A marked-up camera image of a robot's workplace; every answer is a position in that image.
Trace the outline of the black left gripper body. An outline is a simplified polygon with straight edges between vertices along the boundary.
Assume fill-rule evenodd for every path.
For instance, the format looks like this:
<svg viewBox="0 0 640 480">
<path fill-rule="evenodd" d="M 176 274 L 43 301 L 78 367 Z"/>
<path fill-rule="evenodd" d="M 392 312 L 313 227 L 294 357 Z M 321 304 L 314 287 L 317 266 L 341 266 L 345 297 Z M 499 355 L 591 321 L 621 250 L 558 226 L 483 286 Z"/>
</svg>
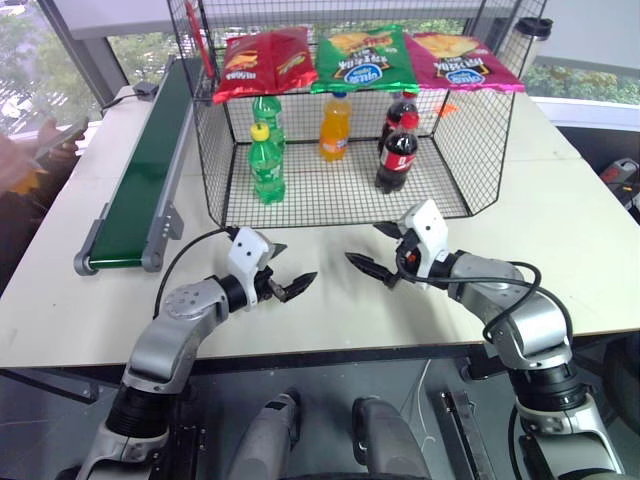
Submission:
<svg viewBox="0 0 640 480">
<path fill-rule="evenodd" d="M 266 301 L 272 297 L 281 300 L 283 298 L 283 287 L 272 279 L 273 270 L 266 266 L 258 271 L 254 277 L 254 288 L 257 300 Z"/>
</svg>

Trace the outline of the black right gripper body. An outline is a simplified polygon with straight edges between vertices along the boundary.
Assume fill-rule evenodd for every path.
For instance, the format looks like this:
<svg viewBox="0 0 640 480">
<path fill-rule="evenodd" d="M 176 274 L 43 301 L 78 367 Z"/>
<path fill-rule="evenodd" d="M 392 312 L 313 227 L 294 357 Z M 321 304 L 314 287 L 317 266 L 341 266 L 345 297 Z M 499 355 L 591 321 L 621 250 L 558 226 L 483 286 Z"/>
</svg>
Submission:
<svg viewBox="0 0 640 480">
<path fill-rule="evenodd" d="M 413 229 L 409 229 L 401 238 L 395 255 L 399 275 L 403 279 L 416 279 L 419 264 L 415 260 L 415 252 L 419 238 Z"/>
</svg>

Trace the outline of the bystander hand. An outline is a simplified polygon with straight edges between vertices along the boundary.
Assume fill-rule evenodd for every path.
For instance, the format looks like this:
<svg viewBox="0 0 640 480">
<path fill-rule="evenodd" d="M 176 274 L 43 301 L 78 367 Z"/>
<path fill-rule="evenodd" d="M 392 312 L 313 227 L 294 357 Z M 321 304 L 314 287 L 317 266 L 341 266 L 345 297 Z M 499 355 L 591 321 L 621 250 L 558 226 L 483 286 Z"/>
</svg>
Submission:
<svg viewBox="0 0 640 480">
<path fill-rule="evenodd" d="M 84 139 L 89 119 L 84 116 L 71 125 L 59 129 L 55 120 L 47 121 L 38 132 L 34 160 L 71 159 L 79 147 L 77 142 Z"/>
</svg>

